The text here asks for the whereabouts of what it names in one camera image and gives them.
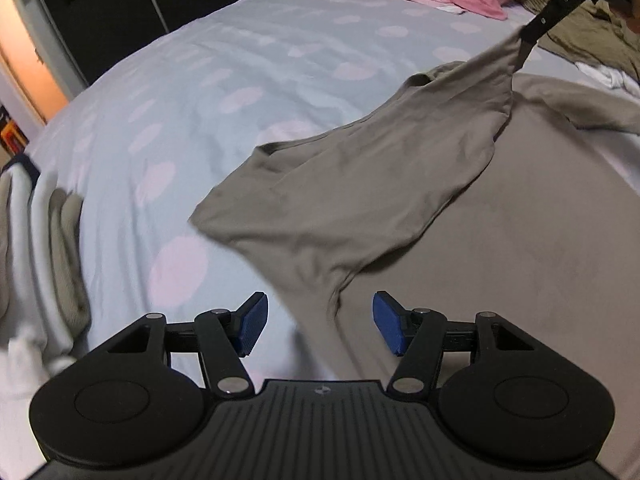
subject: folded towel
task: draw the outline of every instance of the folded towel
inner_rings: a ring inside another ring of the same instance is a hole
[[[60,213],[60,227],[64,241],[64,264],[69,273],[63,273],[56,282],[60,311],[72,336],[77,337],[89,324],[89,298],[84,288],[80,267],[79,227],[82,197],[72,193],[66,199]]]
[[[31,199],[31,254],[42,319],[47,331],[47,346],[43,355],[45,362],[68,354],[74,346],[74,340],[58,308],[51,263],[49,215],[57,183],[58,176],[55,173],[41,174]],[[66,193],[63,191],[62,200],[65,199]]]
[[[36,187],[38,177],[40,176],[40,170],[36,168],[36,165],[29,158],[29,155],[27,155],[26,153],[17,153],[16,155],[12,156],[11,160],[2,167],[2,172],[4,173],[14,164],[20,164],[27,172],[29,178],[31,179],[31,189]]]
[[[0,320],[0,348],[6,348],[9,339],[17,337],[44,350],[47,333],[31,266],[31,180],[20,164],[10,167],[7,173],[11,176],[9,232],[12,257],[10,272],[6,274],[10,282],[10,298],[9,307]]]
[[[24,338],[0,350],[0,476],[22,480],[45,462],[31,432],[29,404],[49,380],[40,348]]]

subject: round black disc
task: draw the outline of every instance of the round black disc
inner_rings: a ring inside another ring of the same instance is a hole
[[[464,444],[504,463],[548,466],[593,459],[613,424],[613,403],[589,374],[562,359],[507,353],[455,373],[438,406]]]
[[[69,368],[33,397],[30,421],[50,458],[123,467],[176,449],[201,421],[204,402],[189,378],[135,355]]]

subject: wrinkled fabric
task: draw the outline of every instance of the wrinkled fabric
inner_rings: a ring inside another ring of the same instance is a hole
[[[63,265],[69,270],[56,281],[56,291],[60,302],[60,312],[65,319],[71,335],[76,338],[89,324],[89,299],[84,288],[79,254],[79,227],[82,211],[82,197],[70,194],[60,211],[60,229],[64,242]]]
[[[54,284],[51,243],[50,215],[51,205],[58,176],[45,173],[40,176],[31,199],[31,259],[33,263],[34,283],[42,306],[41,316],[47,331],[47,346],[43,352],[45,362],[51,358],[68,354],[74,346],[74,340],[60,314]]]
[[[548,0],[518,0],[527,10],[538,14]],[[538,46],[553,54],[589,66],[609,66],[640,81],[640,36],[625,20],[609,9],[603,0],[589,0],[565,17],[538,41]]]
[[[640,134],[640,108],[512,77],[519,53],[515,34],[412,76],[362,120],[257,148],[191,221],[273,283],[345,379],[386,381],[398,363],[377,290],[449,319],[497,311],[609,389],[600,459],[622,476],[640,449],[640,378],[622,372],[640,365],[640,199],[577,128]]]
[[[0,348],[17,337],[44,350],[47,331],[42,320],[42,306],[36,292],[31,261],[31,180],[20,164],[6,170],[11,177],[9,196],[9,233],[11,267],[7,279],[10,284],[9,307],[0,320]]]
[[[610,66],[589,66],[580,61],[576,61],[575,66],[584,75],[595,79],[604,87],[611,90],[622,88],[631,97],[640,99],[640,85],[628,73]]]

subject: grey fabric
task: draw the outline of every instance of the grey fabric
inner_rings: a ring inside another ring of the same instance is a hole
[[[397,364],[377,290],[450,319],[499,312],[609,388],[601,459],[622,471],[640,449],[640,199],[576,126],[640,134],[640,108],[512,77],[519,51],[516,33],[356,123],[257,148],[191,221],[273,283],[342,378]]]
[[[79,227],[81,211],[82,197],[76,193],[71,193],[66,198],[66,202],[60,211],[60,229],[62,230],[65,248],[64,256],[70,270],[72,286],[69,286],[66,282],[56,282],[56,285],[61,289],[58,295],[60,312],[73,338],[78,337],[89,324],[90,319],[89,298],[84,288],[80,267]]]

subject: blue gripper pad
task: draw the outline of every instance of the blue gripper pad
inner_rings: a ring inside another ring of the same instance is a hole
[[[238,339],[233,341],[234,348],[240,357],[249,355],[254,348],[267,323],[268,311],[267,295],[262,294],[262,297],[242,316]]]
[[[404,308],[385,292],[376,292],[373,296],[373,321],[385,339],[386,345],[394,355],[402,356],[409,343],[402,334]]]

